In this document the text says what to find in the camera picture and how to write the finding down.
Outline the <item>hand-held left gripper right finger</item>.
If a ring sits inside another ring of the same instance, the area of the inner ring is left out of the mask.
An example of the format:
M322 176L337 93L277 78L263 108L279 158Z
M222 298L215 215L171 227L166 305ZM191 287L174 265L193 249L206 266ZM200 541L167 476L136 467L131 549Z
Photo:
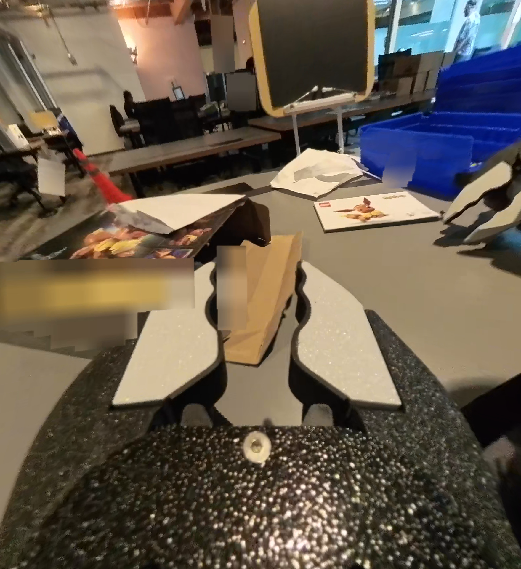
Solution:
M291 357L297 367L356 406L399 410L402 401L363 305L327 274L302 260Z

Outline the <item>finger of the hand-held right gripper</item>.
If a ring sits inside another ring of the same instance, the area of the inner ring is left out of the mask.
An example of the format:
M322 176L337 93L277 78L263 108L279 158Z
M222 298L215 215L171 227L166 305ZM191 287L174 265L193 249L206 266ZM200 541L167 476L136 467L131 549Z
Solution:
M477 175L460 191L442 216L442 222L449 224L465 210L481 201L489 192L502 188L512 179L512 166L500 162Z
M464 239L464 244L488 243L499 234L518 226L521 223L521 190L518 191L512 202L501 211L498 211L486 223L477 227Z

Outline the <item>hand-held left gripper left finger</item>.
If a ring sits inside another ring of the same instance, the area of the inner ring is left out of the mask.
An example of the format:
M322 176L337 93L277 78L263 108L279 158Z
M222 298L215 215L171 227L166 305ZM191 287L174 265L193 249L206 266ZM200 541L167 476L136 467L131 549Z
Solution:
M211 316L215 262L194 272L194 308L152 311L111 402L112 408L157 407L152 425L208 424L225 392L220 331Z

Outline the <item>toy brick instruction booklet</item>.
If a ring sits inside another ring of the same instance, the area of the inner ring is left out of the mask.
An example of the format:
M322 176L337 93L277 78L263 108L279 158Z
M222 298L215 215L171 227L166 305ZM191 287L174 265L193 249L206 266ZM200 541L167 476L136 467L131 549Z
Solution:
M439 220L408 191L315 202L314 211L325 233Z

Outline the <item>brown paper bag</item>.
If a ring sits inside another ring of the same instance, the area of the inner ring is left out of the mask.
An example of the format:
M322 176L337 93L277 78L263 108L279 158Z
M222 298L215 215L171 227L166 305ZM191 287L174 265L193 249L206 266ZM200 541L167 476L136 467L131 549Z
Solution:
M294 293L303 236L301 231L273 236L265 246L242 241L247 317L243 325L228 332L223 345L227 362L257 366L263 361Z

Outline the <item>printed toy brick box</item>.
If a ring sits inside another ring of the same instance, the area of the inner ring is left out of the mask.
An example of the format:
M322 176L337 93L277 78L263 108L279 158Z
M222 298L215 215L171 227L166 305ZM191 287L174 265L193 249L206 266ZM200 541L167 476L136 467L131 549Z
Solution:
M270 212L243 197L171 234L122 226L111 212L87 218L47 240L20 260L193 259L205 264L220 246L271 241Z

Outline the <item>grey desk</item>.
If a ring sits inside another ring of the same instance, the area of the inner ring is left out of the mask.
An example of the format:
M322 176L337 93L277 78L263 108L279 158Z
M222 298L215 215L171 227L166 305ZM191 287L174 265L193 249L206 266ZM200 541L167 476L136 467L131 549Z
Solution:
M460 246L485 210L456 225L428 222L324 233L313 202L266 190L272 172L243 177L262 193L273 235L303 233L302 257L375 311L462 407L521 372L521 233L512 245ZM70 387L84 386L91 419L109 411L132 345L76 355L50 351L46 338L0 333L0 527L40 428ZM113 384L95 403L94 380Z

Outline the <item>blue plastic bin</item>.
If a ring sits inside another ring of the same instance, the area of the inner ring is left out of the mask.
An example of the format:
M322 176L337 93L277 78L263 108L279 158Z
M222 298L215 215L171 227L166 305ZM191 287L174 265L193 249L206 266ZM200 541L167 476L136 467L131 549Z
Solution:
M434 111L362 126L361 163L382 178L385 169L410 170L409 186L451 200L457 174L473 172L493 154L521 139L521 113Z

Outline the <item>stack of blue plastic bins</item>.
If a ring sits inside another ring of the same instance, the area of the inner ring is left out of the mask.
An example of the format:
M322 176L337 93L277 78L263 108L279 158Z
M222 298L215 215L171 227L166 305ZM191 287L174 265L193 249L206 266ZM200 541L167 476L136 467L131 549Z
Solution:
M442 69L433 110L521 113L521 44Z

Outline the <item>long wooden table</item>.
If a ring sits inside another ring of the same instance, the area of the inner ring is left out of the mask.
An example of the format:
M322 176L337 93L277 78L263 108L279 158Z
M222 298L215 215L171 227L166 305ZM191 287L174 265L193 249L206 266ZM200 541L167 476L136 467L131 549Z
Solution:
M278 132L245 126L213 132L200 137L177 140L117 153L108 166L110 176L135 174L143 170L170 166L279 141Z
M365 116L378 111L396 109L408 105L430 102L435 97L435 89L427 90L422 93L415 93L403 97L378 98L373 101L362 101L355 105L341 108L343 118ZM299 128L336 123L337 109L319 110L302 113L297 116L297 126ZM248 120L249 126L257 127L271 132L287 132L293 130L293 118L286 115L280 118L264 116Z

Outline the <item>stack of cardboard boxes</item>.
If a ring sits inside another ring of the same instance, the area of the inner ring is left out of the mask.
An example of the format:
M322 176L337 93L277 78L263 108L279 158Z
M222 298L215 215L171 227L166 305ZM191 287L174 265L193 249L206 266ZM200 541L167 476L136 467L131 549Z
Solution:
M410 49L378 56L376 87L382 96L407 96L433 90L445 53L413 55Z

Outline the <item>torn white paper bag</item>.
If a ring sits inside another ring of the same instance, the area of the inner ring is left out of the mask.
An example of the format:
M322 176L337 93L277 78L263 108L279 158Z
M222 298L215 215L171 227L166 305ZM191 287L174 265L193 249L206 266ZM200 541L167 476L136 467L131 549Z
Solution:
M351 155L307 148L280 170L271 188L317 199L363 175Z

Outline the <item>red fabric object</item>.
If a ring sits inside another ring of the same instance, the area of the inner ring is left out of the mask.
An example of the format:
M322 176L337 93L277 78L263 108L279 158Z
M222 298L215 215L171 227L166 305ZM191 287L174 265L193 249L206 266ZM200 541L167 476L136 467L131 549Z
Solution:
M131 201L133 198L129 194L124 193L117 187L108 177L99 170L96 165L91 163L87 156L79 149L73 149L73 155L78 160L79 165L89 175L94 182L96 188L100 191L104 201L108 205L120 204Z

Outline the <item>black board on white stand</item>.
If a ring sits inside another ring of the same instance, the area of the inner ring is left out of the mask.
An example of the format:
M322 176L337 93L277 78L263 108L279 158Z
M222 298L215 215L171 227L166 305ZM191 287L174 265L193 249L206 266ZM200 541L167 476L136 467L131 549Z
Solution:
M332 109L344 153L342 108L364 101L375 82L373 1L255 1L250 45L260 103L273 118Z

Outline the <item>hanging white paper sheet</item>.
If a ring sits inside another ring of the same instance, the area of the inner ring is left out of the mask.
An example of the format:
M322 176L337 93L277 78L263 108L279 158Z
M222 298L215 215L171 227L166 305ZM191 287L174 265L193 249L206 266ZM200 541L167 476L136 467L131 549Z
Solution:
M37 158L37 192L65 198L65 164L58 160Z

